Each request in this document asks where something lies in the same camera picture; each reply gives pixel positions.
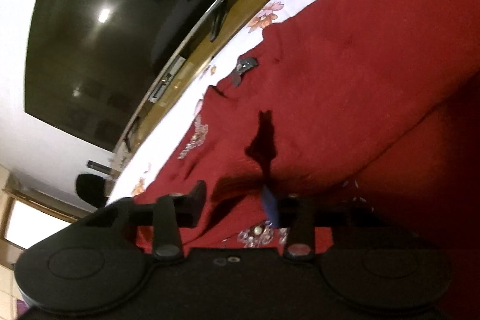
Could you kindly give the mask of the black round object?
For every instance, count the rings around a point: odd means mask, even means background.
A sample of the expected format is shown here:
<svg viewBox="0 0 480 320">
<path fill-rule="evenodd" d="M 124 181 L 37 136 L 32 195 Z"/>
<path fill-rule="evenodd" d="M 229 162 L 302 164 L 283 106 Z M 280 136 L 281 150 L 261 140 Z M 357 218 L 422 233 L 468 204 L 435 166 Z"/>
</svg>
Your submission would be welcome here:
<svg viewBox="0 0 480 320">
<path fill-rule="evenodd" d="M 94 208 L 103 208 L 107 203 L 106 179 L 93 174 L 80 174 L 76 177 L 76 194 Z"/>
</svg>

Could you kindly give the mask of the large black television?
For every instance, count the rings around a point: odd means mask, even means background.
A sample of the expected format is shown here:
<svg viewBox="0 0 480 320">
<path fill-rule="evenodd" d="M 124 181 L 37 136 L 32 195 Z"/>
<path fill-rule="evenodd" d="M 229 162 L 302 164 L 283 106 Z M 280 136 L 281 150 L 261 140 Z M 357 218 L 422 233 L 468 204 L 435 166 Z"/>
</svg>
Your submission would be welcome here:
<svg viewBox="0 0 480 320">
<path fill-rule="evenodd" d="M 37 0 L 29 115 L 111 150 L 166 62 L 215 0 Z"/>
</svg>

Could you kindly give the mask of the red knitted garment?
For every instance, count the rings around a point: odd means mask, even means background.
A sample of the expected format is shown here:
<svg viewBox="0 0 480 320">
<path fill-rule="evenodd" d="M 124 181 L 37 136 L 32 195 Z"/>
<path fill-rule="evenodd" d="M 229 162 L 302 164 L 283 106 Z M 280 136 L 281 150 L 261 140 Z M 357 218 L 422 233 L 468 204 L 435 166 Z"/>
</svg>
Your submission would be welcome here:
<svg viewBox="0 0 480 320">
<path fill-rule="evenodd" d="M 210 87 L 138 204 L 205 182 L 187 248 L 265 219 L 260 193 L 365 198 L 446 249 L 450 319 L 479 317 L 479 0 L 317 0 Z"/>
</svg>

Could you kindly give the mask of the wooden TV cabinet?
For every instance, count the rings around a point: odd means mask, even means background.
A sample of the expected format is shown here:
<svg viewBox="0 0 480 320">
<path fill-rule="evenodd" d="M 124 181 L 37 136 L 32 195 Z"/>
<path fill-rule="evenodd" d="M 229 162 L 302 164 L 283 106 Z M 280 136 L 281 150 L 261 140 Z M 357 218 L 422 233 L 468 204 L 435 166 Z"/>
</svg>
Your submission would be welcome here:
<svg viewBox="0 0 480 320">
<path fill-rule="evenodd" d="M 172 109 L 194 79 L 202 74 L 216 54 L 268 3 L 270 0 L 214 2 L 209 9 L 212 15 L 222 5 L 227 6 L 216 39 L 210 40 L 201 24 L 197 23 L 174 51 L 128 121 L 122 138 L 114 149 L 115 155 L 108 172 L 110 176 L 116 178 L 120 175 L 157 123 Z"/>
</svg>

